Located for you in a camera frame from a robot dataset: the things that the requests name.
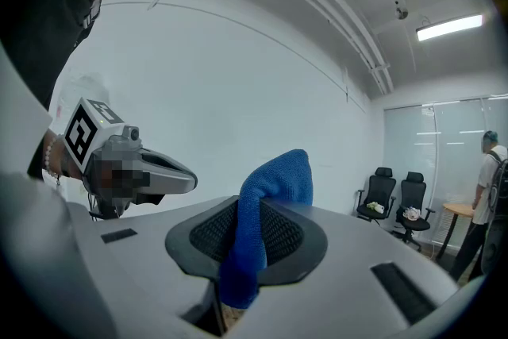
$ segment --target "black mesh pad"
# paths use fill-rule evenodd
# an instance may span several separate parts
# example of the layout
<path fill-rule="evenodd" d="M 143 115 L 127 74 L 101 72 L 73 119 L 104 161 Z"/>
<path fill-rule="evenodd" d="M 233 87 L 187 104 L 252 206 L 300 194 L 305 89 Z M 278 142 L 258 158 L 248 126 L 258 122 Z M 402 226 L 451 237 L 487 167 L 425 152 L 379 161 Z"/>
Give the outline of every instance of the black mesh pad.
<path fill-rule="evenodd" d="M 236 236 L 237 202 L 236 196 L 226 199 L 167 233 L 167 253 L 184 272 L 218 281 L 219 268 Z M 309 218 L 288 209 L 294 206 L 304 205 L 269 199 L 260 203 L 261 237 L 267 253 L 267 268 L 258 273 L 260 286 L 296 283 L 326 254 L 325 232 Z"/>
<path fill-rule="evenodd" d="M 300 247 L 303 241 L 303 230 L 263 202 L 260 214 L 261 237 L 267 253 L 267 264 L 271 266 Z"/>
<path fill-rule="evenodd" d="M 237 202 L 194 227 L 189 235 L 191 244 L 201 253 L 222 263 L 235 242 Z"/>
<path fill-rule="evenodd" d="M 194 227 L 189 235 L 191 244 L 201 253 L 222 263 L 235 241 L 238 203 Z M 279 212 L 260 204 L 261 237 L 267 253 L 267 265 L 293 253 L 303 241 L 303 231 L 296 223 Z"/>

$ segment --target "table leg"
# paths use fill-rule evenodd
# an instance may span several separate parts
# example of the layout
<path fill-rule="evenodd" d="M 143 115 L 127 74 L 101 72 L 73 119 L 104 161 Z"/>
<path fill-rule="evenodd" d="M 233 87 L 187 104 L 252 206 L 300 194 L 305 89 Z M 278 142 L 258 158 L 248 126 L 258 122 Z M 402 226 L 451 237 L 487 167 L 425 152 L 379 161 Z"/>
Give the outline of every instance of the table leg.
<path fill-rule="evenodd" d="M 446 235 L 446 238 L 444 239 L 444 243 L 441 246 L 441 250 L 436 256 L 436 259 L 439 260 L 443 254 L 445 253 L 446 246 L 448 246 L 448 242 L 450 241 L 450 237 L 452 237 L 453 229 L 455 228 L 455 224 L 457 223 L 457 218 L 459 215 L 453 214 L 452 224 L 450 225 L 450 229 L 448 229 L 448 234 Z"/>

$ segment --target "office chair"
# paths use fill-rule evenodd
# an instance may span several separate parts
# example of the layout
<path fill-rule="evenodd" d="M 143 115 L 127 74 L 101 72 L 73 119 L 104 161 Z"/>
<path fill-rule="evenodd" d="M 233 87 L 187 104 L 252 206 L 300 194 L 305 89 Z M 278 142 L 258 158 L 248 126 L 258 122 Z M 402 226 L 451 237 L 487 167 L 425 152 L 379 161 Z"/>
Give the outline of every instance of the office chair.
<path fill-rule="evenodd" d="M 404 218 L 402 214 L 404 214 L 404 211 L 408 208 L 413 207 L 414 209 L 421 210 L 427 184 L 423 182 L 423 174 L 420 174 L 419 172 L 408 172 L 406 179 L 401 182 L 400 187 L 402 198 L 400 206 L 397 209 L 396 222 L 400 223 L 406 232 L 400 233 L 393 231 L 391 234 L 399 239 L 402 239 L 404 243 L 413 243 L 418 247 L 418 251 L 420 252 L 421 245 L 413 239 L 413 231 L 420 232 L 422 230 L 430 229 L 430 224 L 427 220 L 429 219 L 429 215 L 431 213 L 435 213 L 436 211 L 425 208 L 427 210 L 425 219 L 419 218 L 416 221 L 410 221 L 408 218 Z"/>
<path fill-rule="evenodd" d="M 379 225 L 379 219 L 386 219 L 390 216 L 391 207 L 394 205 L 395 200 L 395 197 L 391 196 L 391 192 L 394 190 L 395 184 L 397 183 L 391 176 L 391 168 L 379 167 L 375 170 L 375 175 L 372 175 L 368 180 L 368 194 L 363 205 L 360 205 L 360 203 L 365 190 L 358 190 L 360 195 L 358 197 L 356 212 L 360 215 L 357 216 L 357 218 L 369 222 L 374 220 L 374 222 Z M 391 200 L 390 209 L 387 211 L 389 200 Z M 384 206 L 384 212 L 380 214 L 375 210 L 367 208 L 367 204 L 371 202 L 377 202 L 379 205 Z"/>

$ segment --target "blue towel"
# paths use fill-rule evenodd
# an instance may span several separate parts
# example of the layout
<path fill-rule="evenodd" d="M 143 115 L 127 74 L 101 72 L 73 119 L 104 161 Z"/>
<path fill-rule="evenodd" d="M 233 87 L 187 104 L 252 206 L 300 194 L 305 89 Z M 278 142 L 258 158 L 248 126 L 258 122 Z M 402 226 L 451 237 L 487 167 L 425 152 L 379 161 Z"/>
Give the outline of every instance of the blue towel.
<path fill-rule="evenodd" d="M 237 236 L 220 269 L 221 301 L 246 309 L 257 296 L 257 272 L 267 267 L 261 239 L 260 200 L 277 198 L 312 205 L 309 157 L 292 150 L 268 161 L 244 182 L 238 199 Z"/>

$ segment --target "wooden table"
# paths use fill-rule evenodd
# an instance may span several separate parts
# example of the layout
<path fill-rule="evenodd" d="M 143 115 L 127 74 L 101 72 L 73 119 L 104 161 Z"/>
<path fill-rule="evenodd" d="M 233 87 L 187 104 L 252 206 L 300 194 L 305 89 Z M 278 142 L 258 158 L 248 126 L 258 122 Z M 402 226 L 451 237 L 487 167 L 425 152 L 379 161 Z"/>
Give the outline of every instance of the wooden table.
<path fill-rule="evenodd" d="M 452 212 L 453 219 L 452 224 L 450 225 L 450 229 L 448 229 L 448 234 L 446 235 L 446 238 L 444 239 L 444 243 L 441 246 L 441 250 L 436 256 L 436 259 L 440 259 L 443 256 L 443 253 L 445 253 L 446 246 L 448 246 L 448 242 L 450 241 L 450 237 L 452 237 L 453 229 L 455 228 L 455 224 L 457 223 L 457 218 L 459 216 L 464 216 L 465 218 L 473 218 L 473 214 L 475 211 L 473 210 L 473 207 L 471 205 L 464 205 L 463 203 L 444 203 L 443 209 L 447 210 L 448 212 Z"/>

